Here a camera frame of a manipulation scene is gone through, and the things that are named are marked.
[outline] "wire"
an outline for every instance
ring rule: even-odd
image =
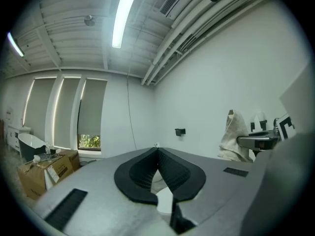
[[[130,114],[130,102],[129,102],[129,73],[130,73],[130,66],[129,66],[129,71],[128,71],[128,75],[127,75],[128,109],[129,109],[129,119],[130,119],[130,126],[131,126],[131,131],[132,131],[133,142],[134,142],[134,146],[135,146],[135,148],[136,148],[136,150],[137,150],[136,140],[134,139],[134,133],[133,133],[133,128],[132,128],[131,114]]]

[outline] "white wall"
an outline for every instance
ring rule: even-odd
[[[311,57],[296,22],[276,1],[251,11],[173,69],[156,88],[158,140],[218,158],[228,111],[250,118],[262,110],[267,129],[286,113],[279,101]],[[175,128],[186,135],[175,136]]]
[[[126,76],[94,71],[65,71],[65,74],[82,74],[107,79],[101,119],[101,156],[110,157],[135,150],[128,110]],[[0,88],[0,118],[5,119],[8,106],[14,110],[12,123],[19,125],[24,105],[34,76],[58,75],[42,72],[19,76],[4,81]],[[137,149],[152,147],[155,142],[154,91],[140,86],[140,79],[129,77],[131,121]]]

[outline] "roller shade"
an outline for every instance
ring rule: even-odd
[[[59,98],[56,104],[54,145],[70,148],[70,122],[74,102],[80,79],[63,80]]]
[[[81,99],[78,134],[100,135],[106,81],[86,80]]]
[[[55,78],[36,79],[31,89],[26,108],[24,125],[31,128],[31,133],[45,140],[45,120],[48,101]]]

